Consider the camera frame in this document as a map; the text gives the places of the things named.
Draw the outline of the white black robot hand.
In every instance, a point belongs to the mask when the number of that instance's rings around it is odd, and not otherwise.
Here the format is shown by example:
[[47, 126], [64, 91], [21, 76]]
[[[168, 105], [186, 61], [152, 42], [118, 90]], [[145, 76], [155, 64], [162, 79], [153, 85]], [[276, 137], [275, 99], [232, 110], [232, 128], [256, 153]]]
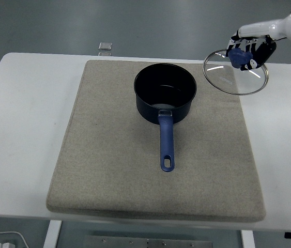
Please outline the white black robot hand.
[[281, 39], [291, 40], [291, 15], [240, 27], [229, 40], [226, 56], [234, 68], [256, 69], [269, 59]]

